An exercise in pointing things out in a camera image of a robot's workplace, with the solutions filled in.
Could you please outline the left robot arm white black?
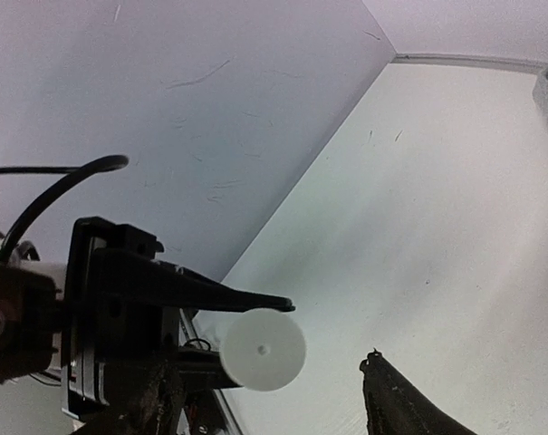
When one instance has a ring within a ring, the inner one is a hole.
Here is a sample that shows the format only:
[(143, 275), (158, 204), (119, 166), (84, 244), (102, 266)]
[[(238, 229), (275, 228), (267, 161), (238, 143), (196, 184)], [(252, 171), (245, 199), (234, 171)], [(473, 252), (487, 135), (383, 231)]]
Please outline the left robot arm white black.
[(176, 358), (190, 392), (235, 387), (215, 352), (179, 342), (181, 313), (288, 313), (292, 301), (159, 260), (162, 249), (139, 228), (86, 217), (65, 266), (41, 262), (33, 246), (0, 262), (0, 383), (56, 370), (62, 408), (81, 421), (136, 391), (161, 354)]

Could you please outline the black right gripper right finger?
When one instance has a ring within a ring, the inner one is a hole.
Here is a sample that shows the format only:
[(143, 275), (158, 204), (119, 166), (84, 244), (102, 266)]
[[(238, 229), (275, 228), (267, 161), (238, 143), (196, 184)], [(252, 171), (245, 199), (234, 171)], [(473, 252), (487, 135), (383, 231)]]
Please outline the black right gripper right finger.
[(378, 350), (368, 354), (360, 370), (369, 434), (475, 434), (431, 402)]

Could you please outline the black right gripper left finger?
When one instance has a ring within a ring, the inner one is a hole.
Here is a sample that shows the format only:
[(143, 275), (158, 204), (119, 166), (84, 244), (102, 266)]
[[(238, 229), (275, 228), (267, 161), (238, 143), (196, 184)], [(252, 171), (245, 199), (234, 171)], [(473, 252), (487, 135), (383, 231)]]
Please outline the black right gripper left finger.
[(115, 364), (110, 406), (81, 426), (82, 434), (174, 434), (185, 400), (177, 366), (153, 357)]

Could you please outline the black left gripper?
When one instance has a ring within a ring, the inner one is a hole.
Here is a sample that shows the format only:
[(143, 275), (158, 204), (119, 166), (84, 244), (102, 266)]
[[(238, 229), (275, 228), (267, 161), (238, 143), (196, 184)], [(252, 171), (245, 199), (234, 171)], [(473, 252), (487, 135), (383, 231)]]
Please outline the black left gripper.
[[(147, 260), (164, 251), (152, 234), (101, 217), (74, 223), (65, 276), (64, 304), (70, 325), (62, 331), (62, 411), (70, 417), (92, 417), (108, 405), (105, 374), (108, 359), (131, 359), (157, 350), (163, 309), (104, 295), (89, 279), (92, 254), (99, 248), (119, 248)], [(258, 308), (281, 313), (295, 310), (293, 301), (277, 295), (236, 290), (181, 265), (156, 261), (173, 273), (178, 306), (194, 310), (244, 313)], [(186, 392), (240, 388), (225, 371), (218, 352), (178, 347), (176, 364)]]

